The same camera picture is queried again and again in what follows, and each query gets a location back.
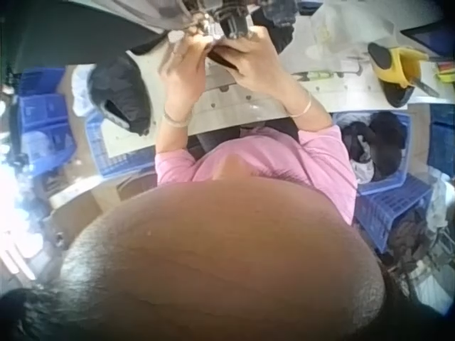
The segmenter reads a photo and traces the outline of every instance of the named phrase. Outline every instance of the bangle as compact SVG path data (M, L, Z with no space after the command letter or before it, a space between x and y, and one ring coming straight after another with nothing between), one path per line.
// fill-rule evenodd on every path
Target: bangle
M176 121L175 119L173 119L172 117L170 117L168 115L166 110L164 110L163 118L167 124L169 124L170 126L173 126L174 128L186 128L190 124L191 119L193 118L193 112L190 113L190 115L188 116L188 118L185 121Z
M306 91L306 93L309 96L308 104L306 105L306 107L305 107L305 109L304 109L304 111L302 113L297 114L297 115L289 115L289 117L291 117L292 119L296 119L297 117L305 115L311 108L311 105L312 105L312 103L311 103L311 94L310 94L310 92L307 89L305 89L305 91Z

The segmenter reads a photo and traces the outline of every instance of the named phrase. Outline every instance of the basket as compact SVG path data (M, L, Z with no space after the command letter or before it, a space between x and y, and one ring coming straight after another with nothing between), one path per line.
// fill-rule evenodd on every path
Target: basket
M21 150L28 157L27 174L38 176L67 163L76 152L68 123L27 129L21 135Z
M65 97L61 94L39 94L19 97L22 129L68 122Z
M455 105L431 104L429 111L432 116L432 123L455 126Z
M366 112L355 112L356 114L359 115L369 115L374 114L378 111L366 111ZM385 190L392 190L394 188L400 187L405 181L406 181L406 175L407 175L407 168L409 165L409 159L410 159L410 150L411 150L411 135L412 135L412 123L411 123L411 118L408 114L405 114L404 112L398 112L398 111L391 111L393 114L397 115L398 119L402 124L404 124L407 128L407 138L406 138L406 146L405 146L405 152L403 154L402 160L400 167L398 168L397 172L388 178L381 180L381 181L376 181L376 182L371 182L371 183L366 183L363 185L358 186L358 193L360 195L371 195L374 193L380 193ZM335 124L338 124L344 114L352 114L352 112L336 112L333 114L333 122Z
M128 175L154 166L155 153L153 147L110 158L107 155L105 142L101 134L103 119L102 114L93 112L85 121L85 133L87 134L92 157L98 172L103 178Z
M455 131L452 126L433 123L430 127L428 165L455 176Z
M17 94L33 96L36 94L51 94L57 90L63 75L64 67L35 67L22 72Z
M432 188L408 174L402 187L373 195L357 197L354 216L368 233L377 250L383 253L394 221L410 208L425 210L432 198Z

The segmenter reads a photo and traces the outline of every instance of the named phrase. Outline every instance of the black hair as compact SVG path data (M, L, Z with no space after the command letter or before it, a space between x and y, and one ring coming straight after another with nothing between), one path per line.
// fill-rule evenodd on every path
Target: black hair
M378 316L364 328L341 340L418 341L428 337L434 339L434 336L447 329L448 316L444 317L427 305L411 301L386 271L383 271L383 277L386 294ZM0 298L0 340L112 340L112 337L103 335L97 323L80 323L84 320L87 322L86 315L68 314L70 310L79 311L65 307L57 291L44 288L9 291Z

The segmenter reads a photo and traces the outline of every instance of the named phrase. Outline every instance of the shirt sleeve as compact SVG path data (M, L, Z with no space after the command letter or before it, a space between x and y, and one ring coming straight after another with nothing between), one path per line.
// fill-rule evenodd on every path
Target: shirt sleeve
M311 184L333 202L348 224L352 224L357 180L340 128L331 126L316 133L299 131L299 140L307 156L305 159L310 163L304 166Z
M191 181L196 160L185 149L155 155L158 185Z

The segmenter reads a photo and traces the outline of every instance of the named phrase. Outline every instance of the pink shirt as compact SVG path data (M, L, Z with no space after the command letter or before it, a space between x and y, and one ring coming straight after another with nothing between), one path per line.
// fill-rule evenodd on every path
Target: pink shirt
M340 129L332 126L317 133L299 131L299 142L265 127L220 144L198 161L183 149L159 153L155 157L158 184L211 179L217 165L227 155L237 154L258 173L286 173L292 176L292 182L320 190L351 224L357 181Z

